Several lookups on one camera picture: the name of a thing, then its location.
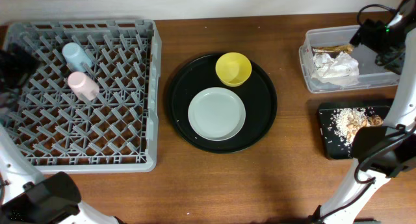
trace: clear plastic container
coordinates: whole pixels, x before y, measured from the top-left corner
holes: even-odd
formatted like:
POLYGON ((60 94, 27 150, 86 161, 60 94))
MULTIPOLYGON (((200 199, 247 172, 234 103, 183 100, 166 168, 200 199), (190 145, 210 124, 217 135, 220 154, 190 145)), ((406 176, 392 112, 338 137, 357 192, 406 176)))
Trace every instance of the clear plastic container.
POLYGON ((351 54, 351 56, 359 62, 359 76, 357 78, 357 84, 351 86, 339 86, 334 84, 343 81, 346 82, 348 79, 355 79, 356 77, 323 78, 322 82, 318 79, 311 78, 312 73, 315 70, 311 47, 327 47, 348 44, 358 29, 359 26, 356 25, 315 29, 306 33, 305 44, 299 48, 299 56, 306 86, 311 93, 381 88, 386 86, 395 86, 398 84, 400 76, 393 72, 387 71, 383 67, 377 66, 374 62, 376 60, 376 53, 364 45, 360 45, 355 48, 351 54))

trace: gray dish rack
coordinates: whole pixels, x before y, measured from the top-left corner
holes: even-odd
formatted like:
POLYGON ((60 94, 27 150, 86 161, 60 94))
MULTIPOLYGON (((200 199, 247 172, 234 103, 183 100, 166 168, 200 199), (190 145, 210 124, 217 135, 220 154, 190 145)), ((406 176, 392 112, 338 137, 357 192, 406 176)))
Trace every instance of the gray dish rack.
POLYGON ((152 20, 15 23, 4 50, 22 46, 42 62, 18 107, 0 116, 16 146, 43 173, 147 172, 156 166, 157 90, 162 41, 152 20), (74 71, 62 56, 79 44, 100 86, 93 101, 68 87, 74 71))

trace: food wrapper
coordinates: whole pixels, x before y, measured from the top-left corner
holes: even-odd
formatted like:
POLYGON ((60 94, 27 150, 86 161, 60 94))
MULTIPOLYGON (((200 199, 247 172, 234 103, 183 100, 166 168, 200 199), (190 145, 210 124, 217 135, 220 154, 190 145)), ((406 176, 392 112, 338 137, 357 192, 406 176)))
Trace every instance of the food wrapper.
POLYGON ((314 52, 314 53, 336 53, 336 52, 340 53, 340 52, 344 52, 344 53, 351 54, 353 50, 354 50, 354 46, 351 45, 351 44, 338 45, 338 46, 332 46, 332 47, 318 47, 318 48, 312 47, 312 52, 314 52))
POLYGON ((311 77, 323 83, 330 82, 339 86, 351 86, 358 83, 358 61, 347 53, 341 52, 335 59, 327 53, 317 53, 313 57, 313 63, 316 70, 311 77))

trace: black tray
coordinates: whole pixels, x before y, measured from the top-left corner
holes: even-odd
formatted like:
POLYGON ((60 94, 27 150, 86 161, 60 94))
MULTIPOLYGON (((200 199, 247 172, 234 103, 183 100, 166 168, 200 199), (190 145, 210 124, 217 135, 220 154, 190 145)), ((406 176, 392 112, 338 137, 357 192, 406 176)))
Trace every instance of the black tray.
POLYGON ((335 135, 337 127, 332 124, 331 119, 334 110, 342 108, 364 108, 367 116, 377 114, 384 119, 387 116, 392 104, 392 99, 322 103, 318 108, 317 114, 326 157, 335 160, 352 158, 351 154, 348 153, 349 151, 352 152, 351 148, 345 146, 344 143, 340 141, 339 137, 335 135))
POLYGON ((176 131, 193 146, 212 153, 237 152, 259 141, 271 128, 278 108, 272 81, 254 62, 251 62, 252 74, 244 84, 236 88, 222 84, 215 73, 215 64, 223 54, 205 55, 185 65, 173 79, 167 95, 168 115, 176 131), (221 142, 200 137, 188 120, 188 108, 194 96, 212 87, 235 92, 246 109, 246 121, 240 132, 221 142))

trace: cable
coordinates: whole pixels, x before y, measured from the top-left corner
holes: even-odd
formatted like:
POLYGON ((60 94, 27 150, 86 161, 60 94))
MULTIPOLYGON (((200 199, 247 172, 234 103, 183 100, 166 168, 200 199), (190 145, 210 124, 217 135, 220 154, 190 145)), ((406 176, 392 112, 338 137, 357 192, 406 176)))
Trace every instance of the cable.
POLYGON ((400 52, 400 54, 396 55, 394 58, 390 58, 387 62, 383 62, 381 64, 377 64, 377 66, 386 66, 386 65, 390 64, 391 62, 394 62, 396 59, 400 58, 404 54, 404 50, 405 49, 402 49, 402 51, 400 52))
POLYGON ((379 154, 381 154, 381 153, 383 153, 387 150, 390 150, 392 147, 394 147, 396 145, 396 143, 409 138, 415 131, 416 131, 416 125, 410 131, 405 132, 404 134, 403 134, 403 131, 398 131, 398 132, 394 132, 390 135, 387 135, 388 138, 392 138, 392 137, 400 136, 400 135, 403 135, 403 136, 396 139, 392 143, 390 143, 387 147, 384 147, 384 148, 381 148, 381 149, 375 151, 373 154, 371 154, 366 159, 364 159, 362 162, 360 162, 359 165, 357 166, 355 172, 354 172, 354 178, 355 178, 356 182, 359 183, 359 184, 368 184, 370 182, 374 182, 376 180, 375 177, 373 177, 369 180, 366 180, 366 181, 361 181, 358 178, 358 173, 361 170, 361 168, 363 167, 362 165, 366 164, 367 162, 369 162, 370 160, 372 160, 374 157, 378 156, 379 154))
POLYGON ((359 12, 357 14, 357 23, 359 24, 359 26, 361 26, 361 27, 364 27, 365 26, 364 24, 362 24, 362 22, 360 20, 360 16, 361 16, 361 14, 363 13, 364 10, 366 10, 366 9, 368 9, 370 7, 379 7, 379 8, 382 8, 384 10, 387 10, 388 12, 390 12, 392 14, 396 13, 396 9, 390 8, 388 6, 381 5, 381 4, 371 4, 371 5, 364 6, 361 10, 359 10, 359 12))
POLYGON ((339 211, 341 211, 341 210, 344 210, 344 209, 346 209, 346 208, 348 208, 349 206, 351 206, 351 205, 353 205, 355 202, 357 202, 359 199, 361 199, 362 197, 363 197, 363 195, 370 189, 370 187, 373 185, 375 183, 375 178, 374 178, 374 182, 371 182, 371 183, 369 183, 365 188, 364 188, 364 190, 355 198, 355 199, 353 199, 351 202, 349 202, 348 204, 346 204, 346 205, 344 205, 344 206, 341 206, 341 207, 339 207, 339 208, 337 208, 336 210, 334 210, 334 211, 331 211, 331 212, 329 212, 329 213, 327 213, 326 215, 323 215, 320 219, 319 219, 319 221, 320 222, 324 222, 324 220, 327 218, 327 217, 329 217, 329 216, 331 216, 331 215, 333 215, 333 214, 335 214, 335 213, 337 213, 337 212, 339 212, 339 211))

